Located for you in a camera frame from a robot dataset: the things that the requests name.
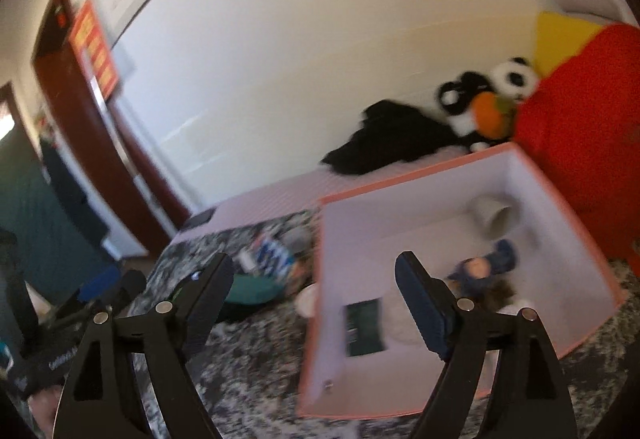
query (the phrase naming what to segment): black object on bed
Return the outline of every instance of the black object on bed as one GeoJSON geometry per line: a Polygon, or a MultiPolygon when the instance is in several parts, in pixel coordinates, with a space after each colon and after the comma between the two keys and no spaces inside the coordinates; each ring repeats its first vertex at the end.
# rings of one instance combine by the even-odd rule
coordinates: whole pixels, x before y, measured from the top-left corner
{"type": "Polygon", "coordinates": [[[197,228],[198,226],[207,224],[215,212],[215,208],[209,208],[208,210],[204,210],[201,213],[193,215],[182,225],[180,231],[187,231],[188,229],[197,228]]]}
{"type": "Polygon", "coordinates": [[[419,108],[383,99],[363,112],[362,128],[322,158],[334,172],[363,175],[396,161],[411,162],[458,143],[448,125],[419,108]]]}

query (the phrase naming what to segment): pink storage box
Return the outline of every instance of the pink storage box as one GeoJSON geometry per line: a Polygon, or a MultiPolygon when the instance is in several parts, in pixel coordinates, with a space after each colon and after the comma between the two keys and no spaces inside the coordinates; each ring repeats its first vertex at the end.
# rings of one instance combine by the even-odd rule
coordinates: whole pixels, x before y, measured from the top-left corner
{"type": "MultiPolygon", "coordinates": [[[[300,415],[367,419],[422,411],[443,366],[438,356],[423,343],[383,333],[386,350],[349,358],[344,306],[396,289],[394,264],[403,251],[413,251],[438,278],[461,260],[490,252],[492,242],[466,209],[481,194],[519,204],[519,222],[505,235],[519,254],[510,281],[540,314],[559,357],[614,314],[625,296],[606,259],[516,144],[328,196],[321,199],[319,295],[305,345],[300,415]]],[[[477,397],[489,393],[494,364],[485,362],[477,397]]]]}

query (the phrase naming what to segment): yellow pillow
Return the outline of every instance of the yellow pillow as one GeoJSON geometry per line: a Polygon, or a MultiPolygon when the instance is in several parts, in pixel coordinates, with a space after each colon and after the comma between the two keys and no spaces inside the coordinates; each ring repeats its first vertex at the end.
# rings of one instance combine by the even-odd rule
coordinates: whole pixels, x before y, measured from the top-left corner
{"type": "Polygon", "coordinates": [[[575,56],[604,26],[548,11],[538,15],[534,67],[545,78],[575,56]]]}

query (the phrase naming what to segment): panda plush toy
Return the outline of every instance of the panda plush toy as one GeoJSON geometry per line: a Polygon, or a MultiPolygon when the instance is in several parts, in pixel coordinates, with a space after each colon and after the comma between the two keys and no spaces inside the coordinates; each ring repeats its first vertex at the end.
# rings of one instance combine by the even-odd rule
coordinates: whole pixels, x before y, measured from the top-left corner
{"type": "Polygon", "coordinates": [[[489,72],[489,80],[497,94],[520,104],[538,88],[536,71],[524,58],[512,58],[489,72]]]}
{"type": "Polygon", "coordinates": [[[496,94],[478,72],[464,72],[456,82],[440,86],[436,96],[458,143],[472,152],[508,140],[514,102],[496,94]]]}

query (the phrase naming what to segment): red cushion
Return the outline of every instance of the red cushion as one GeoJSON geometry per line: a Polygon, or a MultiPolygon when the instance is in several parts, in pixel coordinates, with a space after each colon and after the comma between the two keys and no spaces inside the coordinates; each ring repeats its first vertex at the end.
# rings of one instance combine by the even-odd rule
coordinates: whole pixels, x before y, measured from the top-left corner
{"type": "Polygon", "coordinates": [[[640,30],[614,24],[540,82],[514,135],[603,252],[640,274],[640,30]]]}

